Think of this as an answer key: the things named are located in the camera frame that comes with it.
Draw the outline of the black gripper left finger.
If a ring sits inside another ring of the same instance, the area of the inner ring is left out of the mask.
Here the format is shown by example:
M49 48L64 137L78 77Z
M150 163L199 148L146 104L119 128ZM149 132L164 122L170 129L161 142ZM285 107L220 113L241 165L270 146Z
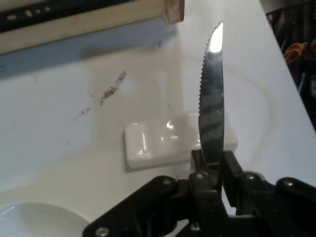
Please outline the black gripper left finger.
M232 227L221 197L219 159L192 151L194 171L174 179L158 176L82 232L84 237L162 237L189 220L184 236L230 237Z

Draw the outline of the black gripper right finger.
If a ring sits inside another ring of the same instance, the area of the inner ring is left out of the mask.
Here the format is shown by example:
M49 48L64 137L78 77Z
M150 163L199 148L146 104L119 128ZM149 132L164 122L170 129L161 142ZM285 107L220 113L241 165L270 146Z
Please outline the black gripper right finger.
M292 177L269 183L262 174L244 171L231 151L221 160L223 188L237 215L253 215L272 237L316 235L316 188Z

